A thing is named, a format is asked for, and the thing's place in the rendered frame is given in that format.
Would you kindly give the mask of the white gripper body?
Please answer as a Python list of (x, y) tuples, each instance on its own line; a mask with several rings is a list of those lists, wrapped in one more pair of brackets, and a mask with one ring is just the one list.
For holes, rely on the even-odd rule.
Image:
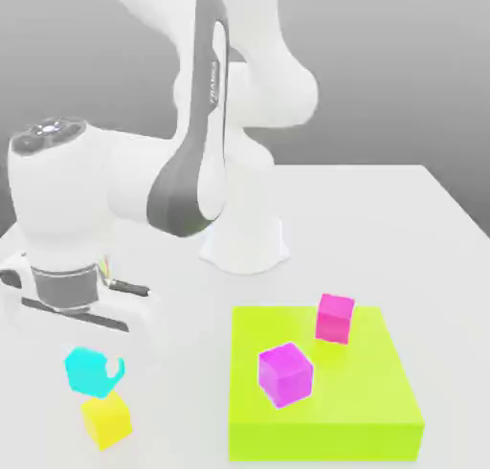
[(85, 347), (124, 359), (163, 356), (162, 318), (150, 298), (102, 291), (100, 300), (63, 312), (6, 288), (0, 292), (0, 346), (56, 352)]

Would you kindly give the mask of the small cyan cube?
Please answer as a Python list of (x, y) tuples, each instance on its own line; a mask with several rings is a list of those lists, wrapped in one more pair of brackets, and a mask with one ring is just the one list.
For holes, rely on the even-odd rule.
[(107, 397), (125, 374), (123, 358), (118, 359), (118, 370), (113, 376), (107, 373), (107, 362), (103, 353), (75, 347), (64, 360), (70, 388), (98, 399)]

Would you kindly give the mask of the small yellow cube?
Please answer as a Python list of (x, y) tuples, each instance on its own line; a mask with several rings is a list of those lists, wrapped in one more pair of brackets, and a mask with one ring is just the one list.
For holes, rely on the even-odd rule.
[(101, 450), (132, 434), (130, 410), (123, 399), (111, 391), (105, 398), (91, 398), (81, 405), (87, 434)]

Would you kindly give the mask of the small magenta cube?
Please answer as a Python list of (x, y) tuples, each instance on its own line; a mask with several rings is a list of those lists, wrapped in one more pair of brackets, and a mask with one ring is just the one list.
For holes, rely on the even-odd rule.
[(295, 343), (289, 342), (258, 354), (257, 381), (276, 409), (309, 397), (314, 367)]

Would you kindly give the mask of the small pink cube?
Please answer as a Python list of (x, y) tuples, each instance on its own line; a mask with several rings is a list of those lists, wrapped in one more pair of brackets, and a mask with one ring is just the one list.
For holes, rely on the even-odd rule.
[(323, 294), (317, 308), (315, 338), (347, 345), (355, 300)]

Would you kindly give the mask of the large lime green box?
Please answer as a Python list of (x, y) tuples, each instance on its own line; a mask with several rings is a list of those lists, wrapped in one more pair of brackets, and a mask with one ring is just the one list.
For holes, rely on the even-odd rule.
[[(314, 337), (312, 306), (232, 313), (231, 461), (414, 461), (424, 419), (378, 307), (354, 309), (347, 345)], [(292, 343), (313, 366), (310, 396), (277, 408), (258, 383), (260, 353)]]

